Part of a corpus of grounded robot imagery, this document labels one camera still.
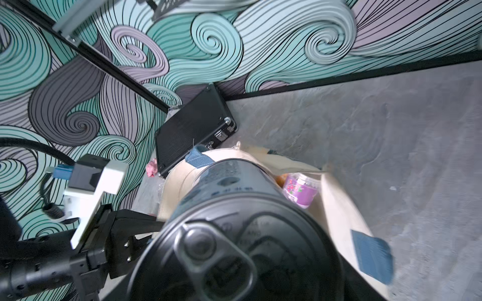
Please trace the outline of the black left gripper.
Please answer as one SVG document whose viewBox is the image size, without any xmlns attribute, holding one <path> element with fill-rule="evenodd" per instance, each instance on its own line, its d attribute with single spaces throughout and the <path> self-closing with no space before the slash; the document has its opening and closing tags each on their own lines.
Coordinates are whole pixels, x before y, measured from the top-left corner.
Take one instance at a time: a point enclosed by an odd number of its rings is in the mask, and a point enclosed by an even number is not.
<svg viewBox="0 0 482 301">
<path fill-rule="evenodd" d="M 70 259 L 80 300 L 99 300 L 107 277 L 127 275 L 147 249 L 154 232 L 164 226 L 156 217 L 102 205 L 87 227 L 78 254 Z"/>
</svg>

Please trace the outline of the beige canvas tote bag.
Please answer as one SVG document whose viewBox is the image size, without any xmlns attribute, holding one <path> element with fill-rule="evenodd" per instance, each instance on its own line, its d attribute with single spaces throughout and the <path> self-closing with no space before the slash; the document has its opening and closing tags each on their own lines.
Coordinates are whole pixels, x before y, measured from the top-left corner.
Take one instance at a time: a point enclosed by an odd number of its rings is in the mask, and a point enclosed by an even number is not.
<svg viewBox="0 0 482 301">
<path fill-rule="evenodd" d="M 214 150 L 192 150 L 170 170 L 164 184 L 157 218 L 167 221 L 173 216 L 182 197 L 199 181 L 200 174 L 209 165 L 225 159 L 245 159 L 257 164 L 268 172 L 272 179 L 279 179 L 292 173 L 312 174 L 320 185 L 319 195 L 308 207 L 308 213 L 322 226 L 335 244 L 342 257 L 353 267 L 369 287 L 389 300 L 389 286 L 381 278 L 362 266 L 367 256 L 355 244 L 359 235 L 363 242 L 376 239 L 367 226 L 363 216 L 349 197 L 348 193 L 329 172 L 309 164 L 291 160 L 285 156 L 271 154 L 268 149 L 238 142 L 230 148 Z"/>
</svg>

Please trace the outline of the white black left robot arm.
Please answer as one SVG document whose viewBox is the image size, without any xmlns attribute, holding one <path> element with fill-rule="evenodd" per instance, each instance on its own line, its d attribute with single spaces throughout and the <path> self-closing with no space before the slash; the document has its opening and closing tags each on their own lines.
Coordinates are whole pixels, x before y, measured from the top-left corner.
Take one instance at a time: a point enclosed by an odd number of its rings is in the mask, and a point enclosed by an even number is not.
<svg viewBox="0 0 482 301">
<path fill-rule="evenodd" d="M 74 230 L 21 239 L 20 224 L 1 204 L 1 299 L 18 300 L 72 284 L 69 297 L 98 300 L 108 278 L 127 275 L 163 223 L 154 216 L 101 204 L 117 194 L 128 170 L 119 161 L 86 154 L 78 160 L 45 144 L 3 138 L 3 147 L 23 147 L 60 161 L 40 184 L 43 212 L 54 222 L 79 225 Z M 46 200 L 50 178 L 66 179 L 64 206 Z"/>
</svg>

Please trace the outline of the purple label seed jar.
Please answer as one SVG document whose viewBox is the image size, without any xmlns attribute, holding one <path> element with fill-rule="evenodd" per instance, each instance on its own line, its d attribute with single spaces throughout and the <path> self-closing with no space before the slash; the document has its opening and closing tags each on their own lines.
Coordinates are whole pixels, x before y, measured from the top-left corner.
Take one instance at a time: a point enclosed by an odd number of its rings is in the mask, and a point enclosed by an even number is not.
<svg viewBox="0 0 482 301">
<path fill-rule="evenodd" d="M 301 208 L 309 208 L 320 189 L 320 177 L 303 173 L 287 175 L 282 192 L 285 197 Z"/>
</svg>

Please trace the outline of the pink small toy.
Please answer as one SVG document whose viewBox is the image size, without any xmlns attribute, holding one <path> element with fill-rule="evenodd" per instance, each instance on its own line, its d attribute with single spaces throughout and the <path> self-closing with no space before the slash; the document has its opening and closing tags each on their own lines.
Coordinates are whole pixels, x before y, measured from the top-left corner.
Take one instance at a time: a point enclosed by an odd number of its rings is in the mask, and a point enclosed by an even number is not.
<svg viewBox="0 0 482 301">
<path fill-rule="evenodd" d="M 145 167 L 146 175 L 148 178 L 153 178 L 158 174 L 158 162 L 156 158 L 153 158 Z"/>
</svg>

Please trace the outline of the black hard case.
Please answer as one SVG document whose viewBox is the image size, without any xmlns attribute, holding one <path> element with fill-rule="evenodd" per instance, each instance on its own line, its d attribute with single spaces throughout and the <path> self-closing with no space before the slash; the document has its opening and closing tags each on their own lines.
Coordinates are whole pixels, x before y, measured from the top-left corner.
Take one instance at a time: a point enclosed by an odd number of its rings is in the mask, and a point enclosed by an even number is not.
<svg viewBox="0 0 482 301">
<path fill-rule="evenodd" d="M 215 149 L 236 131 L 226 101 L 217 87 L 209 84 L 156 131 L 158 176 L 167 177 L 193 147 Z"/>
</svg>

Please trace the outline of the aluminium wall rail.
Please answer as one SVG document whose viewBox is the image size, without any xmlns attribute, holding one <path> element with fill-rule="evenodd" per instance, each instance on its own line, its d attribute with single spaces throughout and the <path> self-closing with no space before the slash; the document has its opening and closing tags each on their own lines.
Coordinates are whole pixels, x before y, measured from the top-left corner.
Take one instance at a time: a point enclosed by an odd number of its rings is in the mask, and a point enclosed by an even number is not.
<svg viewBox="0 0 482 301">
<path fill-rule="evenodd" d="M 52 26 L 52 30 L 63 38 L 76 43 L 79 39 L 74 35 L 75 30 L 107 0 L 78 0 L 66 13 Z"/>
</svg>

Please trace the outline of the black perforated wall shelf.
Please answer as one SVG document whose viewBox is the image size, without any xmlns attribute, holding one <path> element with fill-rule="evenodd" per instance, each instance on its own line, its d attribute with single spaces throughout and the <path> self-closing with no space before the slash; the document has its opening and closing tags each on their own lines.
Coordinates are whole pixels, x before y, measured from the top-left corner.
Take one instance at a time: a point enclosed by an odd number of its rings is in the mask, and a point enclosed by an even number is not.
<svg viewBox="0 0 482 301">
<path fill-rule="evenodd" d="M 165 14 L 187 2 L 187 0 L 161 0 L 159 1 L 159 3 L 149 0 L 146 2 L 148 3 L 149 7 L 154 11 L 152 21 L 156 21 L 162 18 Z"/>
</svg>

